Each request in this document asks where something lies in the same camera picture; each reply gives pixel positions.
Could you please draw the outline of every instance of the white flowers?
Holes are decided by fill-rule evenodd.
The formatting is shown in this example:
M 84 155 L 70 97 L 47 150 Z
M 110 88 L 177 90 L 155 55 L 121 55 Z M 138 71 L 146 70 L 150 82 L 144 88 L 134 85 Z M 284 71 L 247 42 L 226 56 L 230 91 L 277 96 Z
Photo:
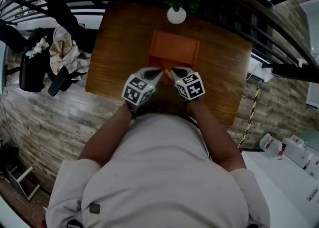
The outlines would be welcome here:
M 26 56 L 32 58 L 38 53 L 42 53 L 43 50 L 46 50 L 50 47 L 50 44 L 46 41 L 46 36 L 44 36 L 40 42 L 36 44 L 36 46 L 32 49 L 26 52 Z

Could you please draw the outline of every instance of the white pot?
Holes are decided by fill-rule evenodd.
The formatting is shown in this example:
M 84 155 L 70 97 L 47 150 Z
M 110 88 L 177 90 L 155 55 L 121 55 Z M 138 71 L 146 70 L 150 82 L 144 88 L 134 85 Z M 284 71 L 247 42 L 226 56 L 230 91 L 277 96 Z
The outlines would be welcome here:
M 175 12 L 171 7 L 167 12 L 167 18 L 170 23 L 181 24 L 186 19 L 186 12 L 182 7 L 179 8 L 178 12 Z

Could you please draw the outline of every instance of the clothing on chair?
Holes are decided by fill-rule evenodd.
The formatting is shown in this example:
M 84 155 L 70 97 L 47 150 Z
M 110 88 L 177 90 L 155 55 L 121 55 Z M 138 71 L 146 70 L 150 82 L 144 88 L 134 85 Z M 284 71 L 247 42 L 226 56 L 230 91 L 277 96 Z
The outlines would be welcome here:
M 69 73 L 86 73 L 89 70 L 91 54 L 81 51 L 63 27 L 54 30 L 50 56 L 50 66 L 55 75 L 62 67 L 66 67 Z

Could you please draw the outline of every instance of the potted plant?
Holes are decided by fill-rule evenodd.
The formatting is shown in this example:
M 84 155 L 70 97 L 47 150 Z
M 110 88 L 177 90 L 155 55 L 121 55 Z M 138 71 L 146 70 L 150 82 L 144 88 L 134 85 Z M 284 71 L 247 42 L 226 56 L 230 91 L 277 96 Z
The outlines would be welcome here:
M 186 13 L 197 12 L 199 0 L 168 0 L 171 8 L 167 12 L 168 20 L 173 24 L 180 24 L 186 19 Z

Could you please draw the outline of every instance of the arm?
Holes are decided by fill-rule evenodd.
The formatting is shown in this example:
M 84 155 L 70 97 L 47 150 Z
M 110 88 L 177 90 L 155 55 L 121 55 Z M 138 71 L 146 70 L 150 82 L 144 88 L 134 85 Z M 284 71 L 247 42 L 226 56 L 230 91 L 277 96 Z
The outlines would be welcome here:
M 86 143 L 79 160 L 88 159 L 103 167 L 114 154 L 132 119 L 126 104 L 109 119 Z
M 199 125 L 213 161 L 229 172 L 246 168 L 234 140 L 207 108 L 203 98 L 191 101 L 189 107 Z

